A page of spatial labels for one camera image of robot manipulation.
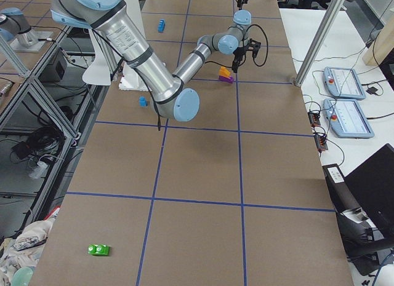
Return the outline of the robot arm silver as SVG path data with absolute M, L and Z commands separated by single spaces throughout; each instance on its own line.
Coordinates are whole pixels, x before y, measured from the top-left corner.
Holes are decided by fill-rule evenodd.
M 51 0 L 52 18 L 63 25 L 102 32 L 151 92 L 156 113 L 180 122 L 199 111 L 198 93 L 186 84 L 216 51 L 225 55 L 244 48 L 252 15 L 239 10 L 225 32 L 200 37 L 195 49 L 170 73 L 127 14 L 125 0 Z

